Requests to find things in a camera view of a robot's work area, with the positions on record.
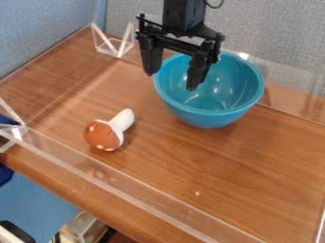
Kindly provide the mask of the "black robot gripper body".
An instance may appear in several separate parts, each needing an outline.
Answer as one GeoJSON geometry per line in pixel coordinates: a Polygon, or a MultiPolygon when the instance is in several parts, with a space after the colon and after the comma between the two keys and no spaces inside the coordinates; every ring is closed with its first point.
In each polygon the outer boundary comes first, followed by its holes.
{"type": "Polygon", "coordinates": [[[136,36],[154,37],[163,49],[171,49],[186,55],[197,50],[209,53],[218,62],[221,43],[225,35],[205,24],[206,8],[219,9],[207,0],[162,0],[162,20],[154,20],[144,12],[138,14],[136,36]]]}

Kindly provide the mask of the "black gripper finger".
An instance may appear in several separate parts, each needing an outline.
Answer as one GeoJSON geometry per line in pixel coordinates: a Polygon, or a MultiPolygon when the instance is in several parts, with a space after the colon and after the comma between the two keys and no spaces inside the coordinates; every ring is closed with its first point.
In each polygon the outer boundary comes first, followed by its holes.
{"type": "Polygon", "coordinates": [[[201,50],[191,55],[187,69],[187,90],[194,91],[201,83],[205,82],[210,68],[209,53],[201,50]]]}
{"type": "Polygon", "coordinates": [[[142,66],[148,76],[154,75],[162,68],[163,47],[154,37],[140,34],[138,37],[142,66]]]}

